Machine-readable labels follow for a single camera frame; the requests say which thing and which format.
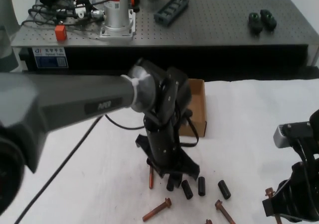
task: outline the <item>black rubber piece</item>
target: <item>black rubber piece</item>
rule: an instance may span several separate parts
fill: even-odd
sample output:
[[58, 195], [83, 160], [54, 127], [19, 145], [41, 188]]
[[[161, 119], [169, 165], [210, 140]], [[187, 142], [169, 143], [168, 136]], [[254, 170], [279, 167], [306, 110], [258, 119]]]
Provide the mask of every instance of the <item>black rubber piece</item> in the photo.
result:
[[187, 180], [182, 181], [181, 187], [184, 190], [187, 200], [191, 199], [193, 197], [193, 192], [191, 191], [188, 181]]
[[248, 25], [251, 32], [255, 35], [258, 35], [263, 30], [263, 24], [258, 13], [256, 12], [252, 12], [249, 14]]
[[274, 16], [266, 9], [260, 10], [261, 21], [264, 23], [266, 28], [273, 31], [277, 26], [277, 21]]
[[173, 176], [170, 174], [166, 185], [166, 189], [170, 192], [174, 190], [174, 181], [172, 180], [172, 177]]
[[170, 25], [188, 7], [188, 3], [189, 0], [170, 0], [154, 14], [155, 22], [163, 26]]
[[226, 199], [226, 200], [229, 199], [230, 196], [231, 196], [231, 193], [230, 193], [230, 191], [229, 191], [229, 189], [228, 189], [228, 187], [227, 187], [227, 185], [226, 185], [224, 180], [221, 180], [218, 183], [218, 187], [219, 187], [219, 189], [221, 191], [221, 194], [224, 196], [224, 199]]
[[198, 194], [203, 197], [206, 195], [206, 186], [205, 186], [205, 178], [198, 178]]

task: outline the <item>cardboard box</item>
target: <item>cardboard box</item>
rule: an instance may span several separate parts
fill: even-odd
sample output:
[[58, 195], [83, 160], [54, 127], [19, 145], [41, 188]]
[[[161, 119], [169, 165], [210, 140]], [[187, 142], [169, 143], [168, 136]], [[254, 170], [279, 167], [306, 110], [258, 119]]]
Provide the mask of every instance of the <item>cardboard box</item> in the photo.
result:
[[[188, 109], [193, 111], [191, 121], [197, 130], [198, 136], [204, 137], [207, 125], [205, 83], [203, 80], [189, 79], [189, 85], [191, 90], [191, 102]], [[179, 135], [195, 136], [188, 124], [180, 127]]]

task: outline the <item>white table surface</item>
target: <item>white table surface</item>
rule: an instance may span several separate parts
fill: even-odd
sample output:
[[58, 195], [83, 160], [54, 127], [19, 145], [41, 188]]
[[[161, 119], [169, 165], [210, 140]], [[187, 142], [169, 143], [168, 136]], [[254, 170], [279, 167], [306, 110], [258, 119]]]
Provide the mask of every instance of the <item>white table surface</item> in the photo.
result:
[[[167, 176], [156, 175], [148, 188], [149, 167], [135, 139], [144, 131], [119, 129], [103, 118], [49, 188], [30, 209], [22, 224], [141, 224], [142, 216], [170, 197], [172, 207], [150, 224], [227, 224], [214, 203], [224, 179], [232, 197], [225, 208], [238, 224], [274, 224], [265, 216], [265, 189], [277, 188], [300, 159], [291, 149], [277, 149], [277, 125], [309, 120], [319, 109], [319, 80], [240, 81], [205, 84], [207, 132], [195, 148], [185, 148], [206, 178], [206, 196], [186, 200], [181, 188], [166, 190]], [[110, 114], [126, 126], [142, 124], [142, 114], [122, 110]], [[75, 146], [93, 120], [49, 135], [38, 171], [26, 169], [21, 191], [0, 216], [11, 224]]]

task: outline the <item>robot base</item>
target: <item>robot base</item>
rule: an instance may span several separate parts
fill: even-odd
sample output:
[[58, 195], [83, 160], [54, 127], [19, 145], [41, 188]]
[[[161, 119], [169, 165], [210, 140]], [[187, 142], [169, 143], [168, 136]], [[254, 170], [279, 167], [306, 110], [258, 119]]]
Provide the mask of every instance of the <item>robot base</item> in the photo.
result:
[[136, 14], [132, 9], [129, 10], [130, 24], [123, 28], [111, 28], [102, 25], [100, 31], [101, 39], [113, 39], [113, 40], [131, 40], [135, 34], [135, 21]]

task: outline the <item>robotic arm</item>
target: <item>robotic arm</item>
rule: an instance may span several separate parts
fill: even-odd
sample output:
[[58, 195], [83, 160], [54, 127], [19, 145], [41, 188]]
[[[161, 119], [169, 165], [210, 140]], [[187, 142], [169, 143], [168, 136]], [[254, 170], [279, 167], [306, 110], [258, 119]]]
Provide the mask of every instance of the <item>robotic arm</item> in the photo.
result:
[[136, 143], [148, 164], [161, 177], [197, 179], [199, 166], [178, 138], [190, 100], [184, 73], [144, 60], [121, 77], [0, 73], [0, 214], [17, 194], [24, 166], [36, 171], [49, 132], [125, 107], [145, 114], [148, 136]]
[[278, 148], [292, 147], [302, 162], [292, 166], [272, 198], [264, 200], [266, 216], [281, 216], [292, 223], [319, 221], [319, 110], [309, 122], [278, 126], [274, 135]]

